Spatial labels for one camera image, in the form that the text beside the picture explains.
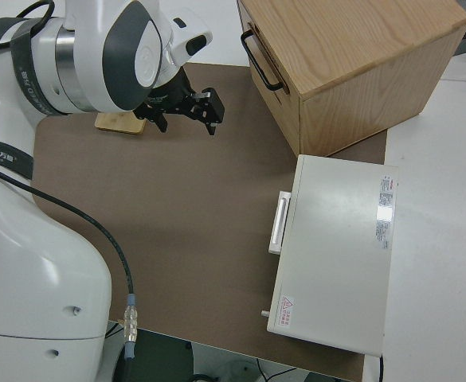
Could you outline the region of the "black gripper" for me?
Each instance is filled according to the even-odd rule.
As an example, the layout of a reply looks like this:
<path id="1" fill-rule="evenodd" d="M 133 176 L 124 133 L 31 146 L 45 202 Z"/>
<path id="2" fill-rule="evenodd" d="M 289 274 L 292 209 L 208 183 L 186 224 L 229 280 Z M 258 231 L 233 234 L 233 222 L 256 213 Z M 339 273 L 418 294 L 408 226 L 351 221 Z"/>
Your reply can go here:
<path id="1" fill-rule="evenodd" d="M 148 104 L 142 103 L 133 113 L 137 119 L 147 119 L 166 133 L 168 123 L 161 111 L 176 108 L 189 96 L 190 117 L 203 123 L 209 135 L 214 136 L 217 125 L 223 121 L 225 107 L 214 88 L 194 93 L 185 71 L 178 71 L 171 80 L 153 88 L 148 95 Z"/>

